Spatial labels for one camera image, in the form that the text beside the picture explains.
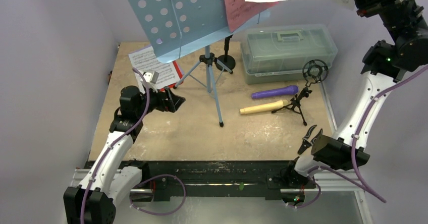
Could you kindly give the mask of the red folder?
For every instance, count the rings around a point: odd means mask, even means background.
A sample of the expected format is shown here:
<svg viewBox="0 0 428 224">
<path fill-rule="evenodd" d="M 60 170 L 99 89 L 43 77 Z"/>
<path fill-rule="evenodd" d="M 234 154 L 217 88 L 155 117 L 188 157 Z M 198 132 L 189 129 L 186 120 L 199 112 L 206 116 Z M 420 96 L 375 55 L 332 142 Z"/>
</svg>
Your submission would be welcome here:
<svg viewBox="0 0 428 224">
<path fill-rule="evenodd" d="M 183 77 L 182 69 L 176 61 L 168 64 L 160 63 L 156 71 L 159 73 L 157 89 L 172 88 Z"/>
</svg>

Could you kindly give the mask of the white sheet music page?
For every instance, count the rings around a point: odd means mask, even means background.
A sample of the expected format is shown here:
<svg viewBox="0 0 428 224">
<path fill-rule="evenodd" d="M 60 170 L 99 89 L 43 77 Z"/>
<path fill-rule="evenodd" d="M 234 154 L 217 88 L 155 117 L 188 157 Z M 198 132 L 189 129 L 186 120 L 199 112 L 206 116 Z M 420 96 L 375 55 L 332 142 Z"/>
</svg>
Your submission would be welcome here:
<svg viewBox="0 0 428 224">
<path fill-rule="evenodd" d="M 141 73 L 147 70 L 156 71 L 161 63 L 156 58 L 151 45 L 128 54 L 128 57 L 132 67 L 137 68 Z"/>
</svg>

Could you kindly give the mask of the light blue music stand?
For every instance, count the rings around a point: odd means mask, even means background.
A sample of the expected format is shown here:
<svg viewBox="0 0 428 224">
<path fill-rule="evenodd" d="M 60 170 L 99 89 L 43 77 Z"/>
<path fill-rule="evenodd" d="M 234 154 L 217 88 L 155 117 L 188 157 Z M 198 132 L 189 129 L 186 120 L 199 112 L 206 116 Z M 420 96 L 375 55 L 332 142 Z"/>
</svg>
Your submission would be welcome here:
<svg viewBox="0 0 428 224">
<path fill-rule="evenodd" d="M 206 88 L 216 102 L 219 126 L 224 126 L 213 73 L 214 63 L 230 74 L 233 70 L 217 59 L 210 45 L 232 35 L 227 22 L 226 0 L 127 0 L 162 63 L 204 49 L 199 61 L 184 79 L 201 63 L 205 64 Z"/>
</svg>

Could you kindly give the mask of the black tripod microphone stand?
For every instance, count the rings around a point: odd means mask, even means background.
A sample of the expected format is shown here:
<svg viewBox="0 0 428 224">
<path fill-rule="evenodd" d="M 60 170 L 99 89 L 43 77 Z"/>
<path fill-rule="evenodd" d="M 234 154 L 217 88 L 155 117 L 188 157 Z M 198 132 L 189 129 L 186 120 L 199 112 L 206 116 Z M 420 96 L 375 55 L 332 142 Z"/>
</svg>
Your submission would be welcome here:
<svg viewBox="0 0 428 224">
<path fill-rule="evenodd" d="M 310 89 L 310 86 L 312 84 L 319 84 L 323 82 L 329 74 L 329 67 L 327 66 L 326 62 L 320 59 L 314 59 L 310 60 L 302 68 L 302 76 L 305 80 L 305 87 L 300 91 L 299 94 L 296 94 L 292 99 L 291 102 L 283 106 L 279 109 L 275 109 L 271 111 L 272 114 L 287 109 L 290 110 L 298 115 L 301 116 L 303 125 L 307 126 L 307 121 L 304 118 L 303 112 L 301 110 L 301 100 L 303 98 L 308 98 L 309 95 L 312 93 L 312 90 Z"/>
</svg>

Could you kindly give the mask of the cream recorder flute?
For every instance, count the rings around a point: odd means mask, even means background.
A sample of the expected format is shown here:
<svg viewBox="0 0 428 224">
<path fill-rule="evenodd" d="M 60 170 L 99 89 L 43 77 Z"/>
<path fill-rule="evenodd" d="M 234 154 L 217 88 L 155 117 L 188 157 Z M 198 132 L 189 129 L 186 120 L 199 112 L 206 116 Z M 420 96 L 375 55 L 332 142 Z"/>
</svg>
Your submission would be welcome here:
<svg viewBox="0 0 428 224">
<path fill-rule="evenodd" d="M 261 113 L 261 112 L 265 112 L 265 111 L 273 111 L 273 110 L 280 109 L 280 108 L 286 106 L 288 103 L 289 103 L 288 100 L 278 100 L 278 101 L 271 102 L 271 103 L 241 108 L 239 110 L 239 113 L 241 115 L 248 115 L 248 114 Z"/>
</svg>

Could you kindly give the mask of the purple microphone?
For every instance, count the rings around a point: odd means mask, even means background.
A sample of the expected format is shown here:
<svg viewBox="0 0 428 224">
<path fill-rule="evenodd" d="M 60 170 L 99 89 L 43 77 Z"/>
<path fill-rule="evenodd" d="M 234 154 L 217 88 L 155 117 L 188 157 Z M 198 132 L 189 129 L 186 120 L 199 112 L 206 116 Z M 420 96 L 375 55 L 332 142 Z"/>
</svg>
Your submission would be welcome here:
<svg viewBox="0 0 428 224">
<path fill-rule="evenodd" d="M 289 85 L 282 88 L 259 91 L 251 94 L 252 99 L 261 99 L 282 95 L 294 95 L 299 91 L 297 85 Z"/>
</svg>

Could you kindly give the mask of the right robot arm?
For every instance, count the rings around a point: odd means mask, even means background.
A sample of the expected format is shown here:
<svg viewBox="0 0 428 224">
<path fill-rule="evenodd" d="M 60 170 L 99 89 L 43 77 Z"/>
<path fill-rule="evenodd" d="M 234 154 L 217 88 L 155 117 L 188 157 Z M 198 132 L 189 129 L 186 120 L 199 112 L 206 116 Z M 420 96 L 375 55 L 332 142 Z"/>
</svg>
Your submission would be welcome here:
<svg viewBox="0 0 428 224">
<path fill-rule="evenodd" d="M 371 127 L 389 93 L 406 72 L 427 64 L 427 23 L 416 0 L 354 0 L 361 17 L 379 16 L 393 43 L 373 45 L 363 57 L 362 85 L 351 112 L 332 136 L 315 139 L 311 155 L 292 161 L 283 174 L 296 187 L 318 168 L 350 170 L 366 164 Z"/>
</svg>

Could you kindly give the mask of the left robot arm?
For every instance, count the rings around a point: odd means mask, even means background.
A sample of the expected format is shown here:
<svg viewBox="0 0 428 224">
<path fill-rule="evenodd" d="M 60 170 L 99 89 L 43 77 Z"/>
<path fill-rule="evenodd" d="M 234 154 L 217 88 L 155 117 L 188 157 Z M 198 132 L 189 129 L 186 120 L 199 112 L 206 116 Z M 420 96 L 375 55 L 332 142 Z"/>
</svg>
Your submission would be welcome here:
<svg viewBox="0 0 428 224">
<path fill-rule="evenodd" d="M 108 138 L 94 165 L 76 187 L 63 194 L 67 223 L 113 223 L 117 205 L 133 187 L 145 188 L 150 174 L 145 164 L 120 164 L 143 126 L 143 118 L 153 110 L 176 112 L 185 98 L 170 88 L 142 93 L 137 86 L 121 90 L 120 106 L 114 112 Z"/>
</svg>

